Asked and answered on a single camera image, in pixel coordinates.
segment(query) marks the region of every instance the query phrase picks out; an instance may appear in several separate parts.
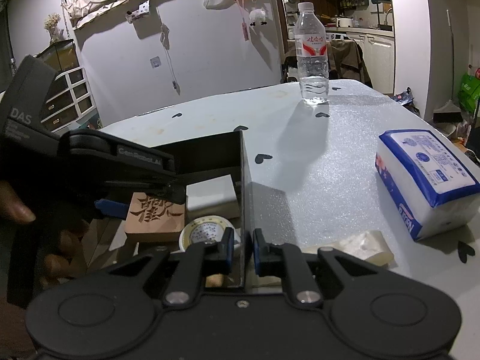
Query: screw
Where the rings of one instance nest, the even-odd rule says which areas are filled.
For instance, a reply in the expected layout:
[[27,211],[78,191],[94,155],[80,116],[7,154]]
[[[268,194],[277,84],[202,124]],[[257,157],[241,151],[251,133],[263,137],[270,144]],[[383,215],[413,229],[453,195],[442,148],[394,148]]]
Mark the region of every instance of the screw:
[[246,309],[249,305],[250,303],[248,302],[248,300],[239,300],[237,302],[237,307],[240,307],[241,309]]
[[297,293],[297,299],[300,303],[315,303],[321,299],[321,296],[315,291],[301,291]]
[[190,297],[183,291],[170,292],[165,296],[165,300],[170,304],[184,304],[188,302],[188,299],[190,299]]

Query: tissue pack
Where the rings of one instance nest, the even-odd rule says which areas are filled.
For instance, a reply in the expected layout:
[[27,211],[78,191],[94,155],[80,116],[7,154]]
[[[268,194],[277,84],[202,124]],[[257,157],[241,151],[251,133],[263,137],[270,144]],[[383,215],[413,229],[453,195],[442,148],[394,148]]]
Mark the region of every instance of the tissue pack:
[[379,136],[375,167],[414,240],[465,225],[478,212],[480,184],[429,130],[391,130]]

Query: sheep plush toy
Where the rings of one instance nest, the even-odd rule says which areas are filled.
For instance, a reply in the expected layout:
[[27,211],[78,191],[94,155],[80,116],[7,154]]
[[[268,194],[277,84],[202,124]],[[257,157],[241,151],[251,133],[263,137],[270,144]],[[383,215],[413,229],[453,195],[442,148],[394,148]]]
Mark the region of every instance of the sheep plush toy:
[[265,21],[266,13],[264,9],[254,9],[250,12],[250,25],[254,26],[256,23],[261,25],[267,24]]

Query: tabletop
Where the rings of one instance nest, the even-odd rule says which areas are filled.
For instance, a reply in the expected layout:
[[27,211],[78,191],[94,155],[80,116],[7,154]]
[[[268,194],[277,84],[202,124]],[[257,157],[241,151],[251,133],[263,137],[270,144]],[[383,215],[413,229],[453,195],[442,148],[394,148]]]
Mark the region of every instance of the tabletop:
[[[463,324],[451,354],[478,357],[480,257],[460,262],[457,244],[480,250],[480,215],[468,226],[414,242],[375,169],[384,131],[422,128],[444,140],[439,132],[353,80],[330,81],[328,103],[318,106],[306,105],[298,83],[288,83],[192,100],[103,131],[155,147],[238,127],[244,130],[255,227],[268,242],[309,247],[381,230],[395,255],[392,271],[439,288],[459,304]],[[467,161],[460,150],[452,151]],[[271,158],[257,163],[258,154]]]

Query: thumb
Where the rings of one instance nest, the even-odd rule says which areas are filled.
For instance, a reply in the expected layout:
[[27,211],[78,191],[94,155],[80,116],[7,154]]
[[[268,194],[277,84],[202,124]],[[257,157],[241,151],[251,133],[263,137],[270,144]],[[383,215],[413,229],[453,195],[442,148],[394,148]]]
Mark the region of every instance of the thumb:
[[25,225],[35,220],[35,214],[20,200],[11,185],[0,181],[0,215]]

